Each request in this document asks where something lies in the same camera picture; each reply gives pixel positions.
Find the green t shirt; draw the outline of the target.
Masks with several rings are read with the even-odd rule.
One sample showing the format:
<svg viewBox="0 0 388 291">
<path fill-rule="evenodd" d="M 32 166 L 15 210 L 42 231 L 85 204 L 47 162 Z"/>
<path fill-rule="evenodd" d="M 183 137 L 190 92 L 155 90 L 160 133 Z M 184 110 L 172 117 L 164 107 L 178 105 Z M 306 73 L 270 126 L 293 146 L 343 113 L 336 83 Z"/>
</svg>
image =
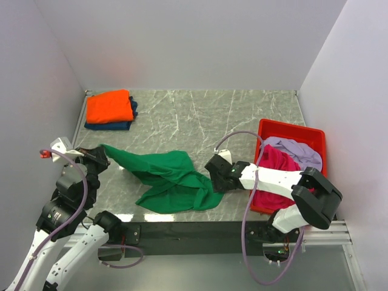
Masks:
<svg viewBox="0 0 388 291">
<path fill-rule="evenodd" d="M 214 190 L 211 180 L 196 171 L 185 151 L 138 155 L 105 144 L 105 154 L 150 188 L 136 205 L 159 214 L 217 207 L 224 193 Z"/>
</svg>

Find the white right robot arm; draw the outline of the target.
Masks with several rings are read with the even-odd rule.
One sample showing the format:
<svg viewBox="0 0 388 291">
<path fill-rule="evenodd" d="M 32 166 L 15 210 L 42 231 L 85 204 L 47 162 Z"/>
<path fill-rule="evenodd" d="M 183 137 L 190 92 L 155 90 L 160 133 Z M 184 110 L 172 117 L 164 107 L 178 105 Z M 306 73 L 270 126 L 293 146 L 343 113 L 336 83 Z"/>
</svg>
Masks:
<svg viewBox="0 0 388 291">
<path fill-rule="evenodd" d="M 268 169 L 253 163 L 232 162 L 230 152 L 215 154 L 205 165 L 216 192 L 260 190 L 294 202 L 275 210 L 266 227 L 268 239 L 281 241 L 288 233 L 311 225 L 327 230 L 343 199 L 342 193 L 317 169 L 303 171 Z"/>
</svg>

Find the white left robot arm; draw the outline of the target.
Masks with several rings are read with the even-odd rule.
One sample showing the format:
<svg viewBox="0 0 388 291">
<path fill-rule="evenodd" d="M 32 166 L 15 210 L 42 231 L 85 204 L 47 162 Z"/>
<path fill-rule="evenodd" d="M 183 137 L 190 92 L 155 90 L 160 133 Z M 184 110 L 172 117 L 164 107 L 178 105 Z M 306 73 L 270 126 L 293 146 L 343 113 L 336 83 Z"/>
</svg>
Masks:
<svg viewBox="0 0 388 291">
<path fill-rule="evenodd" d="M 62 257 L 59 253 L 96 202 L 99 174 L 109 166 L 102 146 L 94 149 L 54 145 L 41 150 L 42 158 L 63 160 L 64 168 L 51 200 L 36 223 L 33 242 L 8 290 L 62 290 L 74 271 L 105 243 L 121 236 L 121 220 L 103 211 L 82 238 Z"/>
</svg>

